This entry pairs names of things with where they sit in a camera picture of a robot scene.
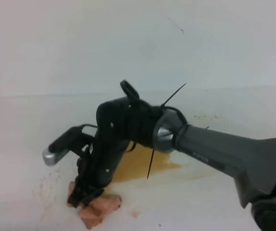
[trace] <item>stain splatter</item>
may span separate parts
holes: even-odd
[[[133,218],[137,218],[138,216],[139,216],[139,212],[137,212],[137,211],[134,211],[134,212],[132,212],[131,213],[131,216],[133,217]]]
[[[146,178],[149,170],[152,149],[137,145],[135,150],[125,153],[116,169],[113,182],[124,182]],[[181,165],[170,162],[170,154],[154,153],[151,173],[159,173],[168,169],[180,168]]]

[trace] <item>black cable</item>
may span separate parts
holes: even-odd
[[[169,110],[175,111],[177,113],[177,115],[180,117],[180,120],[182,121],[183,124],[188,123],[185,116],[183,115],[183,113],[180,110],[178,110],[177,108],[170,107],[170,106],[164,106],[163,109],[169,109]]]
[[[98,126],[96,126],[96,125],[93,125],[93,124],[82,124],[82,125],[80,125],[82,128],[84,128],[84,127],[91,127],[91,128],[98,128]]]

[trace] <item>wire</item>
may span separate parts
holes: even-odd
[[[84,127],[98,128],[98,126],[93,125],[93,124],[82,124],[81,127],[82,128],[84,128]]]

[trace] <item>brown stain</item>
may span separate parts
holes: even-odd
[[[133,211],[130,215],[133,217],[133,218],[137,218],[139,216],[139,212],[137,211]]]
[[[45,194],[44,194],[44,192],[43,192],[42,190],[38,192],[38,195],[39,195],[39,197],[40,197],[42,200],[45,199]]]
[[[48,203],[48,205],[46,205],[45,207],[44,207],[44,211],[47,211],[47,210],[49,210],[49,209],[51,209],[52,208],[52,203]]]
[[[189,180],[199,180],[207,177],[212,177],[214,176],[214,173],[206,173],[206,174],[201,174],[201,175],[196,175],[196,176],[190,176],[188,179]]]
[[[141,145],[129,153],[125,153],[119,163],[112,182],[124,182],[139,178],[146,178],[148,175],[152,150]],[[180,168],[181,165],[170,162],[170,154],[159,152],[154,153],[150,175],[168,169]]]
[[[32,193],[32,197],[35,197],[36,196],[36,191],[33,189],[31,190],[31,193]]]

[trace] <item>white table surface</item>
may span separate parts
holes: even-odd
[[[169,93],[141,95],[161,103]],[[65,204],[77,156],[47,167],[41,153],[69,127],[95,123],[99,103],[120,95],[0,98],[0,231],[85,230]],[[196,126],[257,139],[276,136],[276,88],[183,92],[170,105]],[[250,206],[241,208],[231,178],[184,154],[172,153],[171,160],[182,167],[113,185],[123,205],[93,230],[259,230]]]

